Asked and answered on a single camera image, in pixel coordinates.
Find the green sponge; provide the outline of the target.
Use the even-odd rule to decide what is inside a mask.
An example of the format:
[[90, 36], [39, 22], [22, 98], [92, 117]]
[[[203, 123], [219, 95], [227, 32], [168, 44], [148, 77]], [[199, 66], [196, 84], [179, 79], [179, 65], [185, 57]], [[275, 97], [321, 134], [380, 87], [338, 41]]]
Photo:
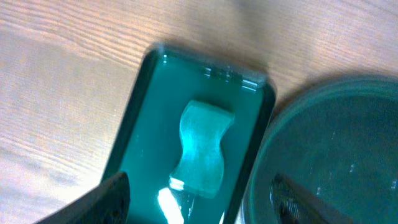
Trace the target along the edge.
[[189, 101], [179, 124], [182, 155], [169, 185], [205, 198], [214, 198], [224, 176], [221, 140], [234, 123], [234, 114], [202, 101]]

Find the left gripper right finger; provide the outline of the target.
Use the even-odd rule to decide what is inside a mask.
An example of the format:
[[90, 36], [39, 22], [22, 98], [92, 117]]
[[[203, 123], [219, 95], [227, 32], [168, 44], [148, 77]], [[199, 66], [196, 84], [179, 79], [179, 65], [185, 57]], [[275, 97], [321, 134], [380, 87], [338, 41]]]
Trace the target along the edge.
[[270, 201], [281, 224], [353, 224], [354, 220], [316, 195], [277, 173], [271, 181]]

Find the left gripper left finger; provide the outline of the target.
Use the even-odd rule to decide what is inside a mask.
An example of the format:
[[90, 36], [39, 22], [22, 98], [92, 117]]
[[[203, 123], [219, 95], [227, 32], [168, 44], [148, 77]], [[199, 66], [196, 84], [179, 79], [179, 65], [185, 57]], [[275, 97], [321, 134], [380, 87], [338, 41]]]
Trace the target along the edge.
[[125, 172], [118, 172], [102, 184], [38, 224], [125, 224], [130, 204], [130, 185]]

